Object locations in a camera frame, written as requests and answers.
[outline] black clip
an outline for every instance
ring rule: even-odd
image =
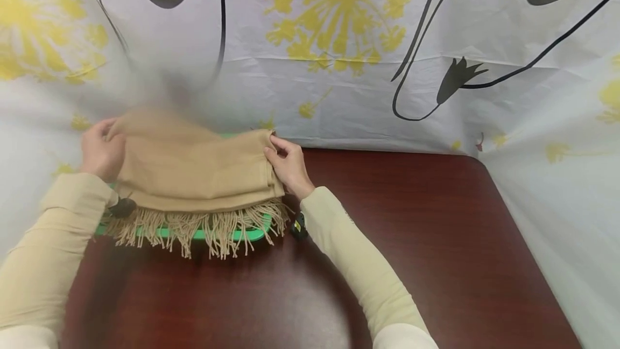
[[[303,240],[308,237],[306,219],[303,213],[299,213],[293,224],[291,224],[291,235],[297,240]]]
[[[127,218],[134,212],[134,210],[136,210],[137,207],[138,205],[136,205],[136,202],[133,199],[121,198],[119,199],[117,205],[110,206],[108,210],[111,215],[116,218]]]

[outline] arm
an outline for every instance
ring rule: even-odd
[[[357,297],[375,349],[433,349],[436,344],[411,295],[375,246],[355,226],[326,187],[315,189],[307,176],[298,145],[278,137],[273,144],[285,156],[265,149],[276,174],[301,200],[306,229]]]
[[[116,193],[92,174],[62,174],[41,216],[0,268],[0,330],[45,327],[58,336],[65,303],[88,240]]]
[[[104,182],[123,163],[123,137],[104,137],[114,120],[82,137],[81,173],[62,174],[41,203],[41,215],[0,268],[0,347],[56,348],[65,304],[86,244],[103,211],[118,202]]]

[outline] beige scarf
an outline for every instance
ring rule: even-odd
[[[109,219],[107,234],[118,245],[141,247],[146,238],[172,250],[179,240],[189,258],[193,235],[202,229],[209,257],[225,259],[236,257],[242,242],[232,234],[262,229],[264,214],[272,218],[271,230],[283,233],[284,189],[263,152],[273,148],[272,130],[222,138],[170,112],[139,109],[119,118],[108,137],[117,134],[126,136],[126,148],[115,190],[138,205],[129,218]],[[168,227],[166,240],[160,227]],[[244,244],[248,254],[253,247],[246,239]]]

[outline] white shower curtain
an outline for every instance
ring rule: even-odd
[[[620,0],[0,0],[7,251],[79,132],[167,100],[219,130],[489,169],[587,348],[620,345]]]

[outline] scarf fringe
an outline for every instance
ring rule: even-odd
[[[236,258],[242,242],[246,256],[249,250],[254,251],[247,232],[250,228],[264,228],[264,214],[271,216],[271,227],[269,232],[265,233],[265,238],[273,246],[269,233],[284,235],[287,218],[286,206],[280,198],[269,199],[245,209],[220,213],[174,213],[139,207],[128,218],[107,218],[103,223],[107,225],[105,234],[115,238],[117,246],[141,248],[146,239],[152,246],[162,246],[172,251],[175,240],[178,240],[181,244],[181,255],[187,259],[192,258],[193,235],[202,229],[209,247],[209,259],[217,256],[224,260],[229,255]],[[164,239],[159,235],[158,230],[162,227],[168,228],[168,238]],[[235,231],[241,231],[243,238],[233,240]]]

